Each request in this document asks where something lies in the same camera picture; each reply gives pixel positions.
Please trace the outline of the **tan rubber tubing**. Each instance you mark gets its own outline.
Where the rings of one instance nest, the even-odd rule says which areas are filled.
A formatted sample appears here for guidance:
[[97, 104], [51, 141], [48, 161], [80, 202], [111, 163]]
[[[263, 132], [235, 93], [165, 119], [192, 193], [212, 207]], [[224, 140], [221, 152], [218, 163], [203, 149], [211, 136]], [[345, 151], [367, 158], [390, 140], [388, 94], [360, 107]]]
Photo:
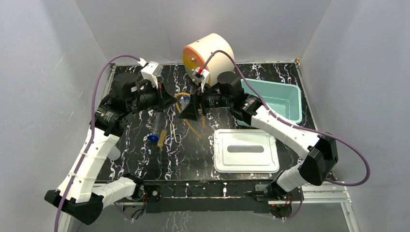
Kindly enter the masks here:
[[[179, 93], [175, 94], [175, 97], [177, 98], [177, 103], [175, 103], [175, 105], [176, 105], [176, 109], [179, 113], [182, 113], [183, 98], [184, 97], [189, 97], [189, 96], [190, 96], [190, 94], [186, 93], [186, 92], [179, 92]], [[201, 116], [200, 119], [201, 119], [200, 122], [202, 123], [202, 127], [204, 129], [205, 128], [205, 125], [204, 125], [205, 117]], [[190, 122], [188, 122], [187, 119], [183, 119], [183, 121], [184, 121], [185, 125], [188, 126], [190, 131], [192, 131], [199, 139], [202, 138], [201, 134], [191, 125]]]

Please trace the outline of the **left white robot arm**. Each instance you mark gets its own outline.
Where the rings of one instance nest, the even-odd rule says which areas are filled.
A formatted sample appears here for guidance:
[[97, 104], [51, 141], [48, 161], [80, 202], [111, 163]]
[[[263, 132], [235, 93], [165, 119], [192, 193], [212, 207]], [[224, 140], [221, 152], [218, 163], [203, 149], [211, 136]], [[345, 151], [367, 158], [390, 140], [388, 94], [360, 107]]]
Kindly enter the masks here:
[[145, 73], [138, 80], [133, 73], [120, 74], [93, 114], [86, 141], [67, 177], [44, 199], [86, 225], [118, 200], [141, 200], [145, 193], [143, 181], [132, 174], [100, 187], [94, 183], [105, 160], [119, 155], [116, 143], [129, 124], [127, 116], [145, 110], [160, 112], [175, 102], [157, 75]]

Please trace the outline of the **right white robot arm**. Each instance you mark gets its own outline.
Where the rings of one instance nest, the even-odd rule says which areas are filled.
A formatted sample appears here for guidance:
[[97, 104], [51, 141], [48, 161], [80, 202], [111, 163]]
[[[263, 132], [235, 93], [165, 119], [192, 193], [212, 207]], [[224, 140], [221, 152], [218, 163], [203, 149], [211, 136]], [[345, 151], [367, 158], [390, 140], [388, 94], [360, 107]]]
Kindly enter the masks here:
[[335, 139], [328, 133], [310, 132], [282, 118], [255, 94], [246, 93], [242, 82], [233, 72], [223, 72], [217, 77], [218, 89], [208, 83], [210, 73], [198, 67], [193, 75], [201, 80], [199, 88], [190, 94], [188, 105], [180, 118], [197, 121], [200, 114], [211, 108], [227, 108], [239, 121], [261, 129], [291, 148], [302, 162], [281, 172], [272, 181], [273, 196], [285, 200], [293, 189], [305, 184], [320, 186], [338, 161]]

